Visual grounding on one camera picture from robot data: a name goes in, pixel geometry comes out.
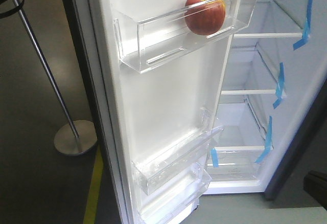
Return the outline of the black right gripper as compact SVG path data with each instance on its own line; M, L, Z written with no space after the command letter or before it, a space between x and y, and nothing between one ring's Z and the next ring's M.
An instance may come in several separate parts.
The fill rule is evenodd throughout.
M303 189L326 210L326 174L309 171L303 179Z

